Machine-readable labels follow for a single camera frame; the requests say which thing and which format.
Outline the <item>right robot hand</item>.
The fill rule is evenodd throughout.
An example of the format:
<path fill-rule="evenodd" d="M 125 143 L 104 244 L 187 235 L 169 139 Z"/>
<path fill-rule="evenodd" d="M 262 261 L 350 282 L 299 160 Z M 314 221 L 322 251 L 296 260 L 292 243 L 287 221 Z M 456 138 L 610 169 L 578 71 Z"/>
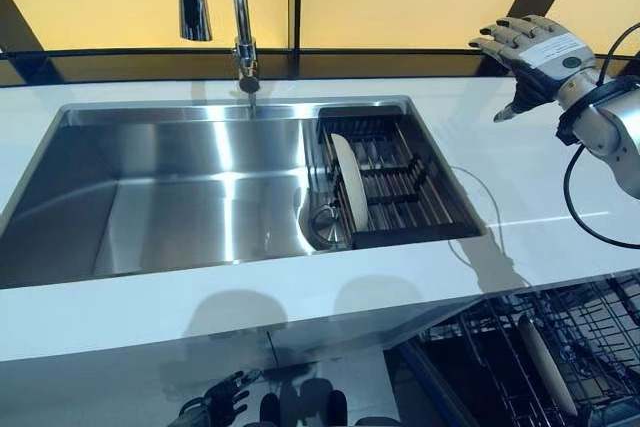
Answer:
<path fill-rule="evenodd" d="M 516 79 L 514 97 L 495 115 L 496 122 L 554 101 L 568 109 L 596 87 L 591 48 L 546 17 L 500 18 L 482 28 L 469 46 L 509 69 Z"/>

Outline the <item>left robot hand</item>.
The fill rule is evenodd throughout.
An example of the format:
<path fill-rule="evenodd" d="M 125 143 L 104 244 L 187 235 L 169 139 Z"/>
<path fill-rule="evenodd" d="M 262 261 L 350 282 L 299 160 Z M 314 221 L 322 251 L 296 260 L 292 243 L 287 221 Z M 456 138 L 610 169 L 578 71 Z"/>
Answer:
<path fill-rule="evenodd" d="M 237 371 L 210 387 L 203 395 L 213 423 L 228 426 L 247 409 L 242 401 L 249 395 L 248 386 L 262 375 L 259 369 Z"/>

